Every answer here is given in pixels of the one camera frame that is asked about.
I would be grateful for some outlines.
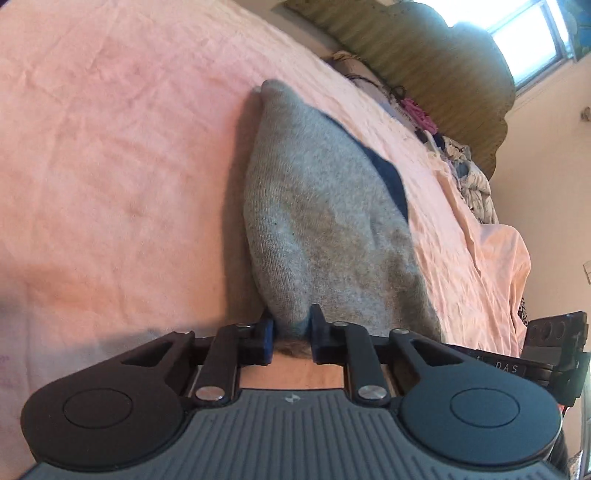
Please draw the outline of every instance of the gray ribbed surface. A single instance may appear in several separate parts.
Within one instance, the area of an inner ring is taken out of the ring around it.
[[[245,390],[238,402],[197,413],[160,456],[110,473],[40,464],[27,480],[552,480],[539,463],[514,472],[470,472],[428,457],[383,409],[353,405],[342,390]]]

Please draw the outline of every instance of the pillow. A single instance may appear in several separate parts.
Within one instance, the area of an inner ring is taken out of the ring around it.
[[[440,131],[470,145],[490,178],[506,137],[515,83],[491,35],[470,24],[449,28],[415,2],[386,7],[373,0],[287,0],[332,35],[389,87],[404,85]]]
[[[392,118],[398,120],[412,133],[420,128],[404,108],[397,103],[390,93],[390,88],[386,87],[355,55],[347,51],[338,51],[326,61],[337,72],[351,80],[357,88],[367,93]]]

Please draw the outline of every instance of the green pillow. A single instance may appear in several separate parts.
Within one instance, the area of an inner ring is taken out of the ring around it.
[[[415,2],[284,4],[358,55],[387,85],[404,85],[441,133],[469,145],[474,162],[492,176],[515,83],[489,33],[470,24],[449,28],[435,10]]]

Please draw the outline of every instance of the round black pad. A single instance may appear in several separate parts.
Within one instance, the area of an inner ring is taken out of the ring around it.
[[[483,405],[494,407],[485,411]],[[453,396],[450,403],[458,420],[474,427],[502,427],[519,415],[519,404],[506,393],[490,388],[471,388]]]
[[[95,388],[70,397],[64,405],[64,415],[78,427],[105,429],[129,417],[132,405],[131,398],[124,393]]]
[[[400,419],[435,454],[481,467],[545,458],[561,427],[548,392],[476,361],[431,369],[403,398]]]
[[[97,365],[35,392],[21,414],[36,460],[105,471],[142,461],[178,432],[178,396],[149,368]]]

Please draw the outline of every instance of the pink bedsheet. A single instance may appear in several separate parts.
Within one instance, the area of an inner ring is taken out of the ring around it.
[[[0,478],[33,461],[31,392],[170,330],[262,309],[242,179],[276,77],[392,161],[451,343],[517,355],[530,269],[480,226],[447,166],[290,37],[223,1],[12,0],[0,10]],[[245,385],[329,387],[338,367],[276,356]]]

